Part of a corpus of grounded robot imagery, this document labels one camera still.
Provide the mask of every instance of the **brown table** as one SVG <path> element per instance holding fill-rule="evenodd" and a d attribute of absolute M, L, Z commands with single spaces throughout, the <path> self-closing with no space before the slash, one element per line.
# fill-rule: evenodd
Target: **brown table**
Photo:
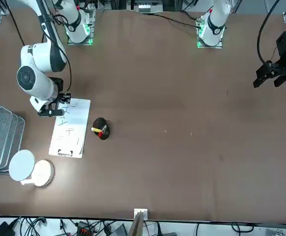
<path fill-rule="evenodd" d="M 29 9 L 14 14 L 26 44 L 41 39 Z M 192 24 L 181 13 L 168 16 Z M 16 82 L 21 42 L 0 26 L 0 105 L 25 120 L 22 148 L 56 168 L 45 188 L 0 176 L 0 214 L 286 223 L 286 87 L 252 82 L 261 65 L 263 15 L 231 15 L 224 49 L 197 49 L 195 31 L 155 16 L 106 11 L 93 46 L 67 46 L 71 93 L 91 100 L 82 159 L 49 156 L 54 118 L 40 118 Z M 262 35 L 270 59 L 286 30 L 273 16 Z M 67 85 L 68 69 L 57 74 Z"/>

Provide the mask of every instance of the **white circular plate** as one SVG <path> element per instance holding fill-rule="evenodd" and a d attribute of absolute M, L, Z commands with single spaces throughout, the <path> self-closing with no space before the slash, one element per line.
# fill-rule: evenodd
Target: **white circular plate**
<path fill-rule="evenodd" d="M 22 181 L 30 176 L 35 166 L 35 156 L 29 150 L 18 151 L 11 159 L 9 173 L 15 181 Z"/>
<path fill-rule="evenodd" d="M 54 166 L 46 160 L 38 161 L 31 173 L 31 178 L 37 187 L 47 185 L 54 177 Z"/>

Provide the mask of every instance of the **white paper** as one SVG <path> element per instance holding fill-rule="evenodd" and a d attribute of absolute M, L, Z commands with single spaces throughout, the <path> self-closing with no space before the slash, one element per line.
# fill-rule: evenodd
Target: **white paper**
<path fill-rule="evenodd" d="M 56 117 L 49 155 L 82 158 L 90 100 L 72 98 L 58 108 L 64 115 Z"/>

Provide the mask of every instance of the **wire basket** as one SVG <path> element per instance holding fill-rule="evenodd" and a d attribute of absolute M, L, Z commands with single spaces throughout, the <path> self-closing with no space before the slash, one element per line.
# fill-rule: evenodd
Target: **wire basket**
<path fill-rule="evenodd" d="M 0 174 L 8 174 L 11 158 L 20 149 L 25 121 L 0 107 Z"/>

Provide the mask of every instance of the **clipboard clip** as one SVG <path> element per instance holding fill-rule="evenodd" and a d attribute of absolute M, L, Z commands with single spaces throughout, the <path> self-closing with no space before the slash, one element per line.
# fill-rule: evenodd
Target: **clipboard clip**
<path fill-rule="evenodd" d="M 73 156 L 73 151 L 71 150 L 62 150 L 62 149 L 58 149 L 58 156 L 70 156 L 72 157 Z"/>

